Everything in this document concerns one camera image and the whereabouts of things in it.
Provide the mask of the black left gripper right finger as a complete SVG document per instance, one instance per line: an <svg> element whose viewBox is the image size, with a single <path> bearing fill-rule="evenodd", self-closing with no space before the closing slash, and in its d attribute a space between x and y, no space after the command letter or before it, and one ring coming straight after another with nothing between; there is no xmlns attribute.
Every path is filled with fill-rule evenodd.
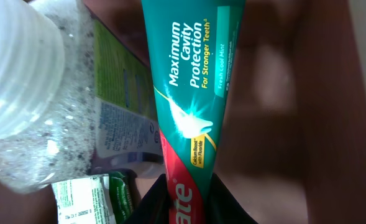
<svg viewBox="0 0 366 224"><path fill-rule="evenodd" d="M207 224L257 224L215 173L211 178L205 213Z"/></svg>

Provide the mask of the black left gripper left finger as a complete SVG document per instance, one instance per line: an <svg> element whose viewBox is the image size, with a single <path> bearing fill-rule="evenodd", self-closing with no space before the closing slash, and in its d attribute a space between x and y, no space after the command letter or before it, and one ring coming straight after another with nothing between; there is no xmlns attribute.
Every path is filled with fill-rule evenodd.
<svg viewBox="0 0 366 224"><path fill-rule="evenodd" d="M169 224L167 179L161 174L124 224Z"/></svg>

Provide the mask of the green white sachet packet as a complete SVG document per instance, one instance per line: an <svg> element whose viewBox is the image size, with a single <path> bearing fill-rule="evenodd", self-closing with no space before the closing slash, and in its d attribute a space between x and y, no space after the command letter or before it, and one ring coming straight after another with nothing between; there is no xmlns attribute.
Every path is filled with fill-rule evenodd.
<svg viewBox="0 0 366 224"><path fill-rule="evenodd" d="M58 224L124 223L134 211L124 172L64 180L52 189Z"/></svg>

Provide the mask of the Colgate toothpaste tube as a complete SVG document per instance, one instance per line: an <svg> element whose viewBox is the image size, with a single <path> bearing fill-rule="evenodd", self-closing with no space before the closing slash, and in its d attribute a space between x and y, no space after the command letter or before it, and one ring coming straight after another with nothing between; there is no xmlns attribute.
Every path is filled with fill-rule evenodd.
<svg viewBox="0 0 366 224"><path fill-rule="evenodd" d="M244 0L142 0L168 221L204 223Z"/></svg>

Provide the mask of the clear bottle blue liquid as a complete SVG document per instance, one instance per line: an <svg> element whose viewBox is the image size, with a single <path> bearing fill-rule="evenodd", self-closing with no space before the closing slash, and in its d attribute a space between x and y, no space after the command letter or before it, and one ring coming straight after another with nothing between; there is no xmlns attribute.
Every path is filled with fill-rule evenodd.
<svg viewBox="0 0 366 224"><path fill-rule="evenodd" d="M0 183L28 194L89 173L94 27L80 0L0 0Z"/></svg>

